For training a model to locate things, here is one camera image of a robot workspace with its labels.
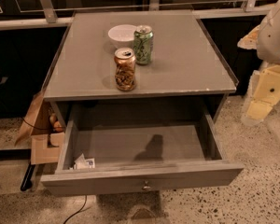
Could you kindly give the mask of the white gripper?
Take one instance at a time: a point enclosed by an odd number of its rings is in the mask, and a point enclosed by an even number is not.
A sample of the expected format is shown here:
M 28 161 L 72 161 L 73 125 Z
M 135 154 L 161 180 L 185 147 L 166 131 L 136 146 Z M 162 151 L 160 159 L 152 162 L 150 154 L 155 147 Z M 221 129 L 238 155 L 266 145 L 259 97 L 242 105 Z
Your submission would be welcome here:
M 242 37 L 237 47 L 256 49 L 259 26 Z M 280 65 L 273 65 L 263 71 L 254 71 L 245 95 L 241 121 L 246 126 L 254 126 L 265 120 L 273 106 L 280 101 Z

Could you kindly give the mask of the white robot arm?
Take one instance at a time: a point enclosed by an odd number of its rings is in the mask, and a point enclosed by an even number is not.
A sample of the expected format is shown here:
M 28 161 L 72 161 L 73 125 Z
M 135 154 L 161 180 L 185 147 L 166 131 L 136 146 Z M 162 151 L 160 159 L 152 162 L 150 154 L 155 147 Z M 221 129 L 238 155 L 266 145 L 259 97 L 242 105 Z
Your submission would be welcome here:
M 255 49 L 262 64 L 250 77 L 241 121 L 254 126 L 280 102 L 280 0 L 260 25 L 240 39 L 241 49 Z

